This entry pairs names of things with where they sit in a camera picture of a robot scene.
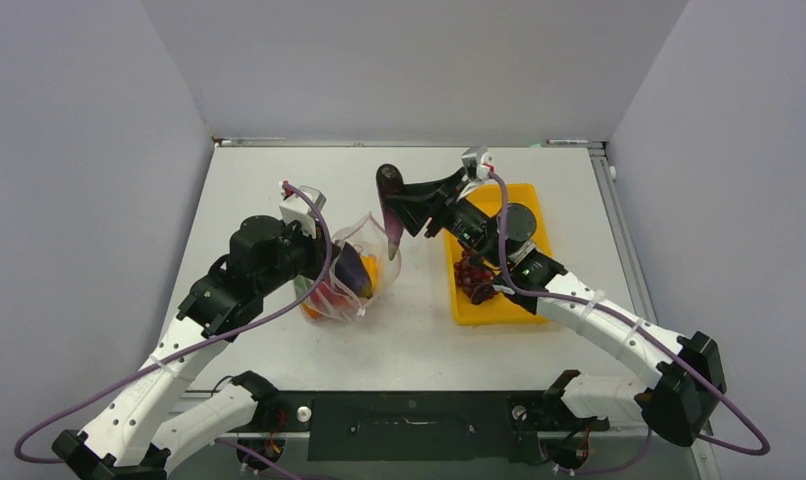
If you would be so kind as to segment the yellow bell pepper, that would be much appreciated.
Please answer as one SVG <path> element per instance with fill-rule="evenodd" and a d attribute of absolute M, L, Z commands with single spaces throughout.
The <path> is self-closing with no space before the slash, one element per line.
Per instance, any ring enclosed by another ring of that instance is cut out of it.
<path fill-rule="evenodd" d="M 361 256 L 361 261 L 368 273 L 371 282 L 371 288 L 375 289 L 378 286 L 378 263 L 374 255 Z"/>

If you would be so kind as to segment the dark purple eggplant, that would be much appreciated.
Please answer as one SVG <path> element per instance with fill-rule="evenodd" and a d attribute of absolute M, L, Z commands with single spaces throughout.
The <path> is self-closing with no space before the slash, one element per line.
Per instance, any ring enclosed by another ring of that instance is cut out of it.
<path fill-rule="evenodd" d="M 335 275 L 357 297 L 370 299 L 373 296 L 371 282 L 362 264 L 361 256 L 348 242 L 341 245 L 335 265 Z"/>

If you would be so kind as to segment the clear zip top bag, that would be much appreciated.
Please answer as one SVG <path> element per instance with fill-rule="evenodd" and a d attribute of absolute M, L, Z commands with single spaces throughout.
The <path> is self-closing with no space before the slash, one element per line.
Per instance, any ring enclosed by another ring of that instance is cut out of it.
<path fill-rule="evenodd" d="M 310 322 L 356 322 L 397 280 L 402 254 L 391 254 L 388 237 L 370 213 L 333 235 L 330 272 L 300 308 Z"/>

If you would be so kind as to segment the red grape bunch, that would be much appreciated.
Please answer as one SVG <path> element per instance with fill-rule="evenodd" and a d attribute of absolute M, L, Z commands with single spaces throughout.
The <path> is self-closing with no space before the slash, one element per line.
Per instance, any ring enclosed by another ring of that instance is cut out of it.
<path fill-rule="evenodd" d="M 453 266 L 455 285 L 473 305 L 480 305 L 497 296 L 494 288 L 495 271 L 480 256 L 463 250 Z"/>

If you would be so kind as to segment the red tomato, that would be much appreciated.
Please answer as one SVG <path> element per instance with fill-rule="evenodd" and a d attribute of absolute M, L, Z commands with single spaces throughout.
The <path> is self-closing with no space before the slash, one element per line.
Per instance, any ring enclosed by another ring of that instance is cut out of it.
<path fill-rule="evenodd" d="M 342 311 L 346 311 L 349 306 L 349 298 L 326 283 L 320 284 L 310 295 L 309 299 L 313 309 L 324 316 L 333 316 Z"/>

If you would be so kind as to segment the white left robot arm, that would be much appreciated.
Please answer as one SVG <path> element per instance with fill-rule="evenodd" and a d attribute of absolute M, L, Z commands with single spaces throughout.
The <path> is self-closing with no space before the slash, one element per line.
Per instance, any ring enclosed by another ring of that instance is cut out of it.
<path fill-rule="evenodd" d="M 243 220 L 228 252 L 192 285 L 150 358 L 108 388 L 115 397 L 94 419 L 56 437 L 51 449 L 58 461 L 80 479 L 165 479 L 221 435 L 271 426 L 278 390 L 252 371 L 179 416 L 168 414 L 212 360 L 263 320 L 266 296 L 299 276 L 328 272 L 331 253 L 328 228 L 314 214 Z"/>

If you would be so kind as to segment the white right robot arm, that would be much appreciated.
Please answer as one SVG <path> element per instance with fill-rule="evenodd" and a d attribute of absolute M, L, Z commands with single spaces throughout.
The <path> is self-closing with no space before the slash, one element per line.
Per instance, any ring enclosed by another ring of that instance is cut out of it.
<path fill-rule="evenodd" d="M 574 374 L 546 397 L 544 414 L 558 428 L 580 418 L 644 421 L 663 439 L 687 447 L 698 439 L 726 390 L 717 344 L 697 332 L 687 338 L 639 318 L 583 284 L 534 242 L 537 221 L 526 206 L 501 195 L 488 215 L 471 203 L 465 169 L 432 182 L 404 182 L 391 164 L 376 172 L 389 233 L 444 230 L 464 253 L 495 269 L 494 288 L 528 313 L 553 321 L 596 345 L 632 373 L 626 379 Z"/>

